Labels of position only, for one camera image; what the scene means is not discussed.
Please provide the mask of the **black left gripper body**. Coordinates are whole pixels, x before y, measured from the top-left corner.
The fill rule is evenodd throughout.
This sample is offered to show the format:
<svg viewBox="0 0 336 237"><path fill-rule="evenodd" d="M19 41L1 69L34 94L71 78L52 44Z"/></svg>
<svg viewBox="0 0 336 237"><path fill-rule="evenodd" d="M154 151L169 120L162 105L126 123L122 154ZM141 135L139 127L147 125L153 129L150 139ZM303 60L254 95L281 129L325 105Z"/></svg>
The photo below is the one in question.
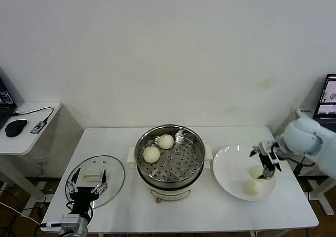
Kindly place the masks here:
<svg viewBox="0 0 336 237"><path fill-rule="evenodd" d="M99 193L94 187L78 187L76 191L70 191L73 201L72 214L84 214L89 212L92 201L99 199Z"/></svg>

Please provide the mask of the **silver black-tipped left gripper finger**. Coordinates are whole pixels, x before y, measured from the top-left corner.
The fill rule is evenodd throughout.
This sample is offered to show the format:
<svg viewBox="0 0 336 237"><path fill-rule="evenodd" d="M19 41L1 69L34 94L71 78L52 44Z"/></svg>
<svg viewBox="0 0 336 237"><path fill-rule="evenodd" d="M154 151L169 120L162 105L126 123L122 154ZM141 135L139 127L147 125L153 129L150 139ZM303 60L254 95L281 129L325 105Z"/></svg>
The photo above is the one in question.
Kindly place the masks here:
<svg viewBox="0 0 336 237"><path fill-rule="evenodd" d="M94 194L102 195L108 188L106 170L104 170L101 182L93 189Z"/></svg>
<svg viewBox="0 0 336 237"><path fill-rule="evenodd" d="M79 177L80 168L77 169L77 171L71 176L71 179L66 182L66 187L69 190L69 193L77 192L78 189L76 187L76 183Z"/></svg>

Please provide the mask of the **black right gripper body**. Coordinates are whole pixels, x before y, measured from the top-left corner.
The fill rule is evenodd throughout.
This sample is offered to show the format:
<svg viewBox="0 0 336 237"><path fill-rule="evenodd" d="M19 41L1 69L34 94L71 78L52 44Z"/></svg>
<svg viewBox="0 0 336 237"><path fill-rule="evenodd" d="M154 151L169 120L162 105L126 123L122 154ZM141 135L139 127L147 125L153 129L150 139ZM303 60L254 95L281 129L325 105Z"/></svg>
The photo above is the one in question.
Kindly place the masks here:
<svg viewBox="0 0 336 237"><path fill-rule="evenodd" d="M261 163L262 163L262 166L263 166L264 169L275 170L275 165L273 164L272 158L270 157L269 154L267 154L267 155L261 154L260 155L260 160L261 160Z"/></svg>

